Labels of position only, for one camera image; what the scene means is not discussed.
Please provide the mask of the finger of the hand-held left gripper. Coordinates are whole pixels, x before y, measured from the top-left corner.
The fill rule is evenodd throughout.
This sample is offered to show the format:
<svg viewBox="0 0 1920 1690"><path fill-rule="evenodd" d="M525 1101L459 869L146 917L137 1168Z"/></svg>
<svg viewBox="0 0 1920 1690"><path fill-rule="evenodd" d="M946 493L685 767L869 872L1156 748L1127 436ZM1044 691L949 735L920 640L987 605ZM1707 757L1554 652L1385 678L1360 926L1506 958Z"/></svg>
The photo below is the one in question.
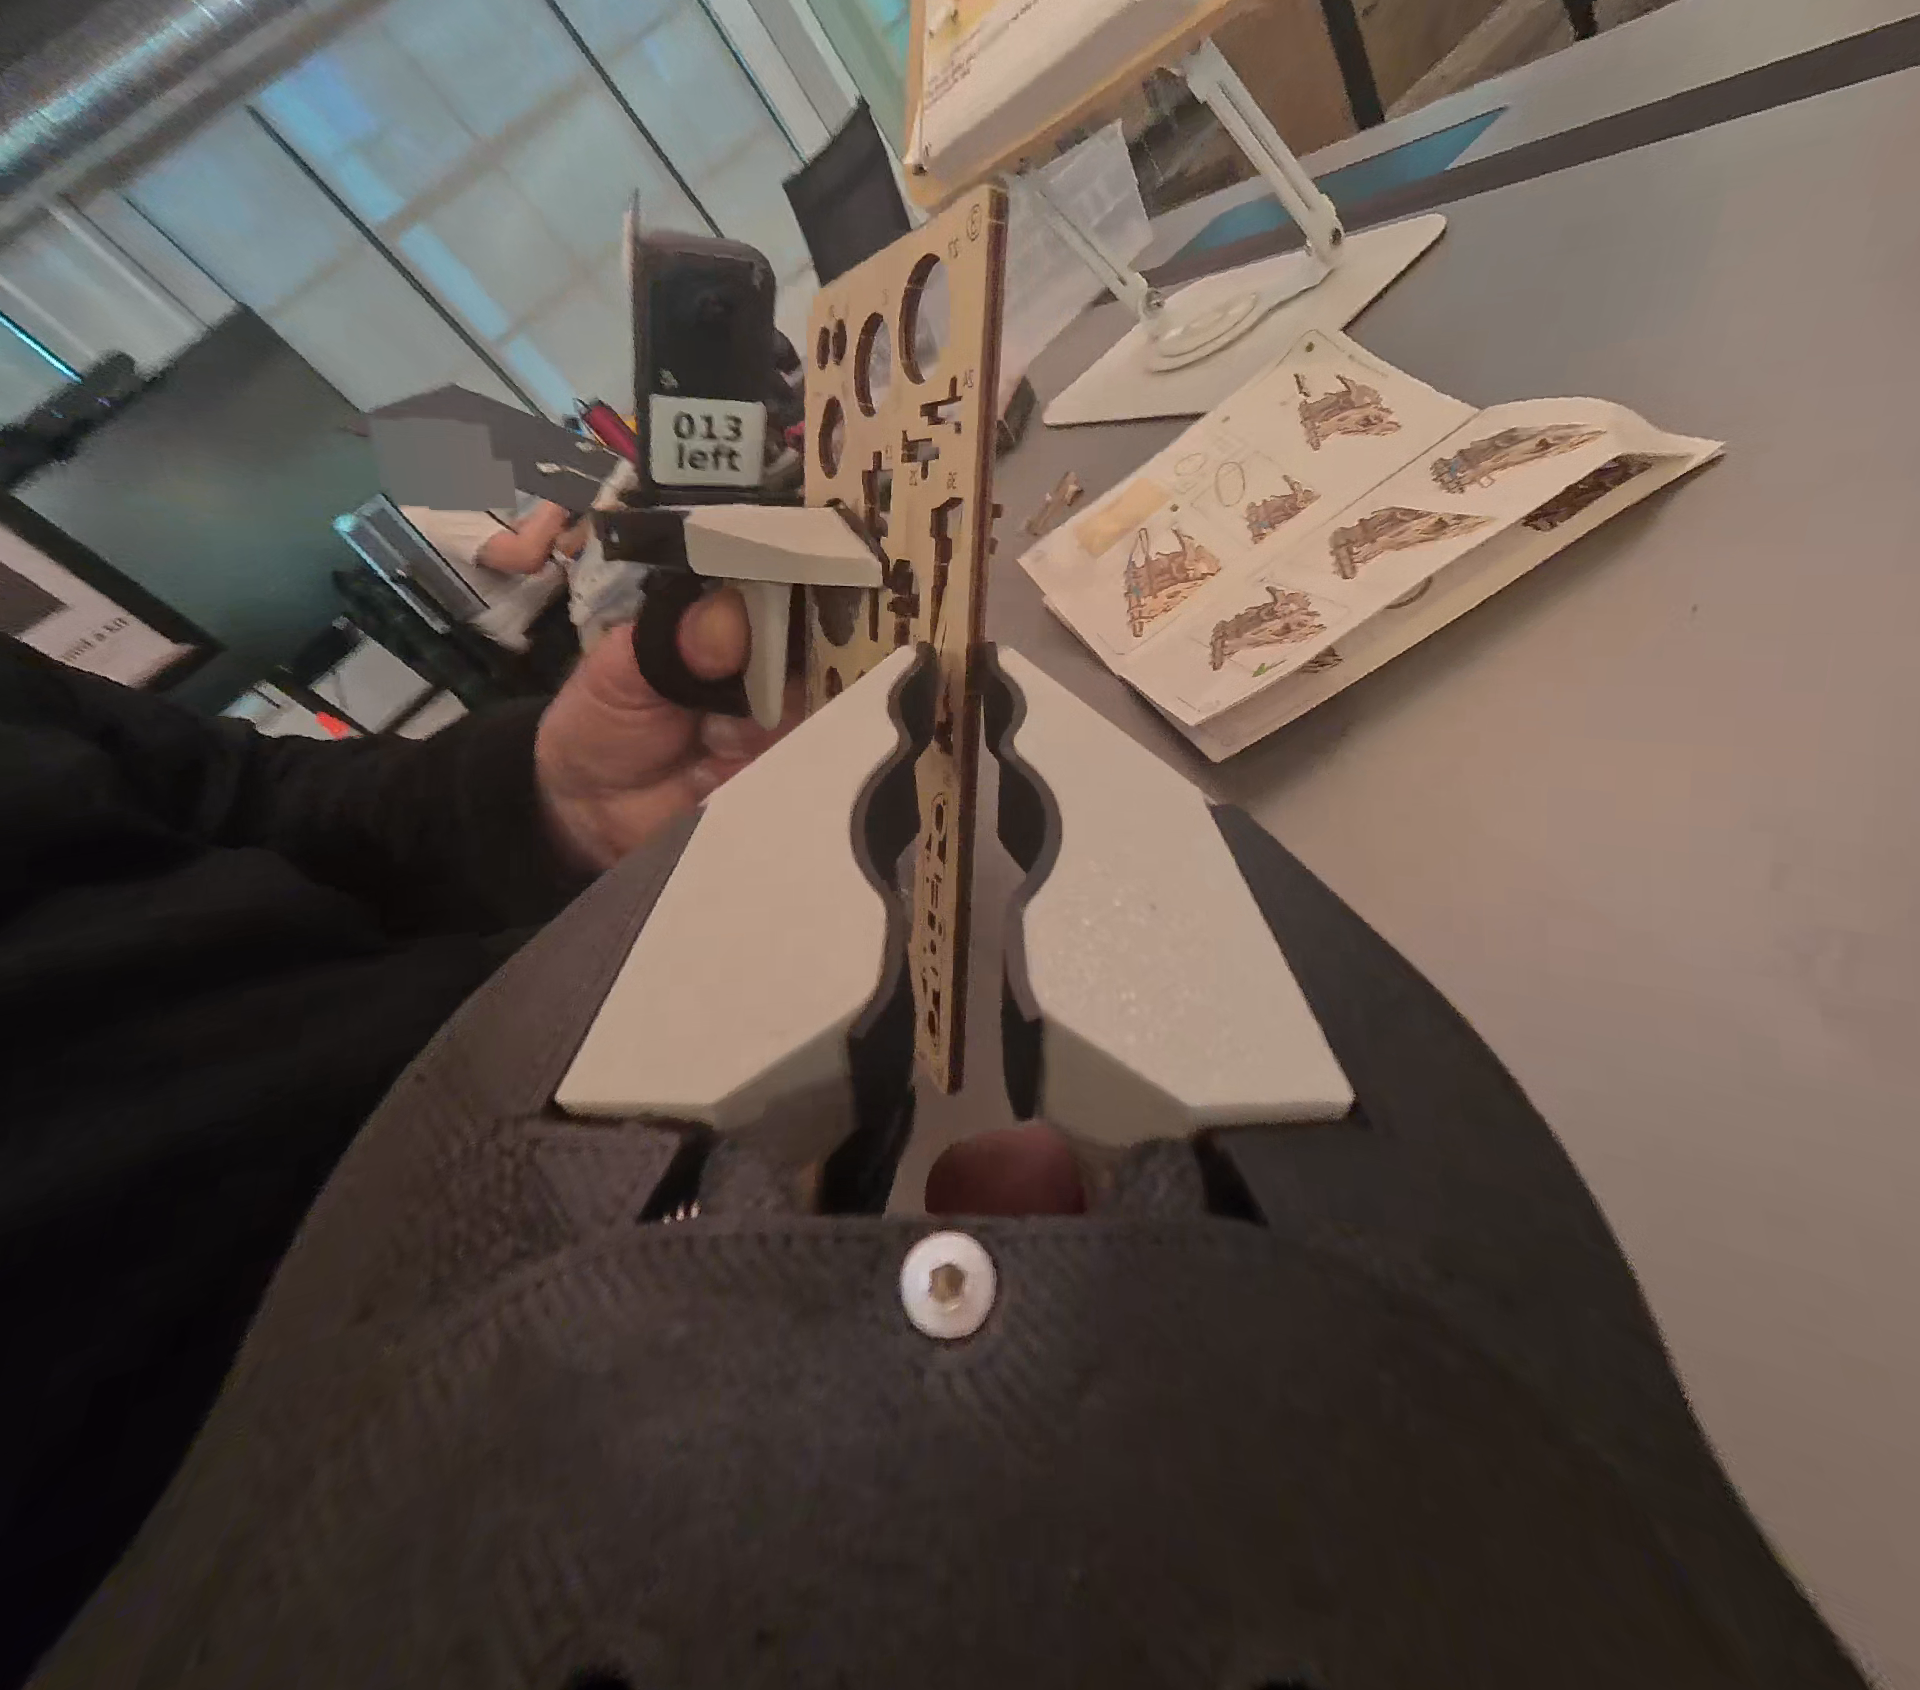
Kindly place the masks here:
<svg viewBox="0 0 1920 1690"><path fill-rule="evenodd" d="M742 694L761 729L777 729L786 697L793 589L879 589L876 544L837 506L694 506L685 516L688 570L720 579L748 611Z"/></svg>

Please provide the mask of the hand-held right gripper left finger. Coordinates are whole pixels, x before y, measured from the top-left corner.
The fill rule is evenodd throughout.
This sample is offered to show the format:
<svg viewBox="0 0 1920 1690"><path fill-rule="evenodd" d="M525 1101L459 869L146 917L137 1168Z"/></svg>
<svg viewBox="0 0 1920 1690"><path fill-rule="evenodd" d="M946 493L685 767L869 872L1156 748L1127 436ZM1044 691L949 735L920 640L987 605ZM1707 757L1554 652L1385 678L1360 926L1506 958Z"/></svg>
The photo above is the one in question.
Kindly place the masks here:
<svg viewBox="0 0 1920 1690"><path fill-rule="evenodd" d="M694 1127L882 1209L914 1120L901 856L942 675L901 646L720 786L554 1104Z"/></svg>

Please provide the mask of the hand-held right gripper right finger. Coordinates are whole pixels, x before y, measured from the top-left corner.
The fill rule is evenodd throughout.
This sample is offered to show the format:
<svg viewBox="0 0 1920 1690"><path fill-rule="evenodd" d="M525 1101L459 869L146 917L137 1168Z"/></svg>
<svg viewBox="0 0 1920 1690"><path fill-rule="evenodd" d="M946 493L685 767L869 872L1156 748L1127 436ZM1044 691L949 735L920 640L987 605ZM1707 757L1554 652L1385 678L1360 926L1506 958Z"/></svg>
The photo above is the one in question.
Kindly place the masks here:
<svg viewBox="0 0 1920 1690"><path fill-rule="evenodd" d="M981 646L978 687L1013 1114L1095 1149L1350 1114L1226 812L1022 652Z"/></svg>

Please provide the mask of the wooden parts sheet round holes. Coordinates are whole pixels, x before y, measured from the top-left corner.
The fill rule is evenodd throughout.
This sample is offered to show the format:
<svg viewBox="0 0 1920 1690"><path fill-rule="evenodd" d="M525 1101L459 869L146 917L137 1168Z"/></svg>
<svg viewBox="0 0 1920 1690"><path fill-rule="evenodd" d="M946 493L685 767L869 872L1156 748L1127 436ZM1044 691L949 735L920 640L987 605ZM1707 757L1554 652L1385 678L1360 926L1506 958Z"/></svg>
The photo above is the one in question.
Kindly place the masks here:
<svg viewBox="0 0 1920 1690"><path fill-rule="evenodd" d="M901 646L936 659L907 964L917 1060L946 1095L965 1079L1006 210L993 181L955 197L825 286L802 334L806 503L857 519L882 563L872 592L806 598L809 710Z"/></svg>

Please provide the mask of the person's left forearm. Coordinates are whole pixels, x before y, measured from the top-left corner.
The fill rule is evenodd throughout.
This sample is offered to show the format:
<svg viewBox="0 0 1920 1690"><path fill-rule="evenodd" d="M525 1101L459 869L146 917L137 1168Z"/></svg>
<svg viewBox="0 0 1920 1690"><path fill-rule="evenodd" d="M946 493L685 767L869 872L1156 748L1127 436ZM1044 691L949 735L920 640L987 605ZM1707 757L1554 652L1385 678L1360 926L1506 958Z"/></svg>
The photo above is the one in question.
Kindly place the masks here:
<svg viewBox="0 0 1920 1690"><path fill-rule="evenodd" d="M538 700L433 738L267 738L3 640L3 901L185 885L341 894L395 933L554 917L595 866L548 824Z"/></svg>

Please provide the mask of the person's left hand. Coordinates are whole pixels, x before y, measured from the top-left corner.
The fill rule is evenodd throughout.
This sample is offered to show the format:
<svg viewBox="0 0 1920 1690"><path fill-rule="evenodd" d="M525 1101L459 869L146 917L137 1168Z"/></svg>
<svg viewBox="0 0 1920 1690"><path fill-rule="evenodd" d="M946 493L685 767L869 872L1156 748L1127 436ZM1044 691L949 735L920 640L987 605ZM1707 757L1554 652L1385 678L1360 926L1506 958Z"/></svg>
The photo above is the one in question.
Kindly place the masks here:
<svg viewBox="0 0 1920 1690"><path fill-rule="evenodd" d="M544 831L583 872L605 872L659 837L796 722L796 700L777 726L665 700L640 675L630 637L630 624L602 633L535 732Z"/></svg>

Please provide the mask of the black office chair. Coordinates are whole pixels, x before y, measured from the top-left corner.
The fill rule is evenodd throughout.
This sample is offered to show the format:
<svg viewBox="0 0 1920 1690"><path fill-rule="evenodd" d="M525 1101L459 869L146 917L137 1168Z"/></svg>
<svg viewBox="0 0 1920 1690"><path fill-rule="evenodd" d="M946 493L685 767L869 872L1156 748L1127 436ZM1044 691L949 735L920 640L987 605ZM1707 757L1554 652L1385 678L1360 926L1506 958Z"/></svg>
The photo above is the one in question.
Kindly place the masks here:
<svg viewBox="0 0 1920 1690"><path fill-rule="evenodd" d="M898 188L898 162L872 108L857 99L828 146L783 178L818 286L844 280L866 258L917 229Z"/></svg>

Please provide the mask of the clear plastic organizer box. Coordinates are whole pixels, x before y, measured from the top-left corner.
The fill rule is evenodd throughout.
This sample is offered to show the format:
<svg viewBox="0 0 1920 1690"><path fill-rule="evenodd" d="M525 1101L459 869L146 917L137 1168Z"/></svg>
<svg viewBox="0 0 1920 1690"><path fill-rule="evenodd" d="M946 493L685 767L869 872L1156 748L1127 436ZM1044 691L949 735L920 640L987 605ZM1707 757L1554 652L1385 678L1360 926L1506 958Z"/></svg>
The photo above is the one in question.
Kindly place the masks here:
<svg viewBox="0 0 1920 1690"><path fill-rule="evenodd" d="M1089 130L1051 162L1016 172L1009 185L1009 267L1051 274L1089 274L1067 242L1044 223L1035 191L1067 213L1079 236L1092 239L1118 264L1140 264L1153 226L1140 194L1124 124L1114 118Z"/></svg>

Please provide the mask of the illustrated instruction booklet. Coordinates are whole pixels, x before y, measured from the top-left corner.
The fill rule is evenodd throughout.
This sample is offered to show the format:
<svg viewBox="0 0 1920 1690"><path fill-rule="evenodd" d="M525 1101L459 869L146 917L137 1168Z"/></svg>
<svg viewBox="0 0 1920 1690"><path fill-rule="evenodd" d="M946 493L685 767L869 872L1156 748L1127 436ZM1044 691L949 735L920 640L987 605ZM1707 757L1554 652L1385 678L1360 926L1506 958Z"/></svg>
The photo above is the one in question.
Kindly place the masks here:
<svg viewBox="0 0 1920 1690"><path fill-rule="evenodd" d="M1481 411L1315 328L1022 570L1220 764L1719 455L1611 401Z"/></svg>

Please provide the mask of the white document stand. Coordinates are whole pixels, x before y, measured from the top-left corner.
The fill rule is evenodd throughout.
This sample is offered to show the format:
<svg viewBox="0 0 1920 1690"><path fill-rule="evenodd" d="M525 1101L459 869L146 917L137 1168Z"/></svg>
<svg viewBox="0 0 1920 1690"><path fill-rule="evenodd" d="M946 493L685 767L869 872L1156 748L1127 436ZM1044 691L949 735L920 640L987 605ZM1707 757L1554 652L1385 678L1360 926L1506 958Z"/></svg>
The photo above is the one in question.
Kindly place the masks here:
<svg viewBox="0 0 1920 1690"><path fill-rule="evenodd" d="M923 0L911 0L904 175L914 201L923 210L939 210L949 197L981 181L1000 181L1009 191L1016 172L1035 169L1048 143L1057 143L1076 124L1108 121L1124 95L1143 89L1156 73L1172 73L1213 111L1216 124L1235 140L1258 178L1264 178L1270 197L1296 223L1305 245L1261 261L1251 274L1162 290L1134 264L1102 255L1044 191L1035 191L1044 223L1099 277L1111 299L1130 309L1134 334L1124 337L1124 350L1134 356L1134 369L1140 376L1210 372L1229 347L1270 321L1283 321L1286 328L1350 325L1356 312L1436 245L1446 223L1426 216L1404 226L1347 232L1334 204L1312 185L1299 156L1283 143L1255 92L1216 45L1216 32L1251 3L1200 0L1165 19L1153 19L1146 32L1140 32L1137 19L1127 19L1118 35L1118 64L1076 92L1041 89L1038 124L1019 140L1006 140L993 156L965 165L949 181L907 165L907 127L920 108L923 86Z"/></svg>

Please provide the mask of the framed sign on easel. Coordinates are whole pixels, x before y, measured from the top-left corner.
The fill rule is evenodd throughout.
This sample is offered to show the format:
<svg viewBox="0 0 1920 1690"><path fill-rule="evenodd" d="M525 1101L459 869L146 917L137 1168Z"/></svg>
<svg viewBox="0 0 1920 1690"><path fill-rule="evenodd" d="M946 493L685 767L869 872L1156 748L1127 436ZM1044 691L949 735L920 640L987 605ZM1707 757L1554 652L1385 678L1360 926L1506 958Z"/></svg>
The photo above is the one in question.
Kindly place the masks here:
<svg viewBox="0 0 1920 1690"><path fill-rule="evenodd" d="M3 637L131 691L172 691L226 652L13 493L3 493Z"/></svg>

